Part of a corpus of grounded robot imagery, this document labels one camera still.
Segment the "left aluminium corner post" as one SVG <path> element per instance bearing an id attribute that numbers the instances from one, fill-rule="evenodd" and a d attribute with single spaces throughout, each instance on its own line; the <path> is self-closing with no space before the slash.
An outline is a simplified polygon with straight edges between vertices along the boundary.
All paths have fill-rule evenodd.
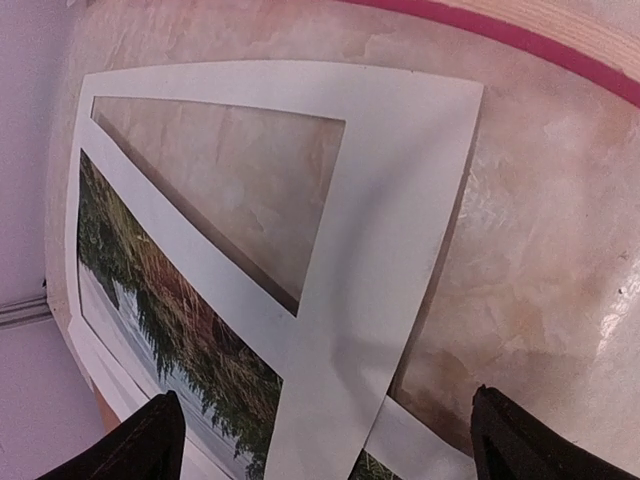
<path id="1" fill-rule="evenodd" d="M 46 321 L 52 316 L 45 296 L 33 297 L 1 306 L 0 326 L 8 329 Z"/>

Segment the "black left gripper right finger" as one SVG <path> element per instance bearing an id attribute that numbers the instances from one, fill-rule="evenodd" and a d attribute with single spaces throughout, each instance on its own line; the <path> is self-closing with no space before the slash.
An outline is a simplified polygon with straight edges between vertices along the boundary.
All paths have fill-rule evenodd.
<path id="1" fill-rule="evenodd" d="M 479 479 L 636 478 L 564 439 L 494 387 L 474 394 L 470 433 Z"/>

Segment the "brown backing board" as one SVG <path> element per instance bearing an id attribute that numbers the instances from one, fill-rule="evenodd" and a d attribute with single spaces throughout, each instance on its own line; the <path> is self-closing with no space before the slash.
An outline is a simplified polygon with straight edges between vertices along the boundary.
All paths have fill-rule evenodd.
<path id="1" fill-rule="evenodd" d="M 117 427 L 119 427 L 122 423 L 118 415 L 111 408 L 109 403 L 106 401 L 98 386 L 91 382 L 92 391 L 94 393 L 94 397 L 96 400 L 96 404 L 98 406 L 98 410 L 101 416 L 102 423 L 104 425 L 105 432 L 107 434 L 111 433 Z"/>

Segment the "pink wooden picture frame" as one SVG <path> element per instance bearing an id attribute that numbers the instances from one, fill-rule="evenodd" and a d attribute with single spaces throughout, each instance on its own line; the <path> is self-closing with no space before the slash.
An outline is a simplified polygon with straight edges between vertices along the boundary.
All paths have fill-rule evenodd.
<path id="1" fill-rule="evenodd" d="M 377 1 L 544 59 L 639 105 L 639 38 L 549 1 Z"/>

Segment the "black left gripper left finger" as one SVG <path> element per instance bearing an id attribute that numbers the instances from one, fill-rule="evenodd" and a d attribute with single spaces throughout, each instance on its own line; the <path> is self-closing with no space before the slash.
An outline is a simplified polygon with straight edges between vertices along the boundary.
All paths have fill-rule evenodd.
<path id="1" fill-rule="evenodd" d="M 158 394 L 95 445 L 41 480 L 178 479 L 186 423 L 177 394 Z"/>

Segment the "white mat board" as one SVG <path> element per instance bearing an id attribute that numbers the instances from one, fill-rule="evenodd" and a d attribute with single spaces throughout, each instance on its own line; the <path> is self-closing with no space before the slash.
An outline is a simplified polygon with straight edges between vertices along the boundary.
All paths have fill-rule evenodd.
<path id="1" fill-rule="evenodd" d="M 112 407 L 176 391 L 188 478 L 347 478 L 381 426 L 482 92 L 296 60 L 87 75 L 69 333 Z"/>

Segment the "landscape photo print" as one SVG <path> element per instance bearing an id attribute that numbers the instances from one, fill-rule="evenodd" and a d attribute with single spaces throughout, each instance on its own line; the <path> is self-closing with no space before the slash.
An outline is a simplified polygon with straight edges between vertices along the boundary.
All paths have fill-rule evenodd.
<path id="1" fill-rule="evenodd" d="M 177 393 L 210 478 L 409 479 L 470 460 L 388 397 L 437 257 L 411 199 L 344 180 L 292 300 L 209 241 L 114 145 L 78 157 L 75 329 L 147 395 Z"/>

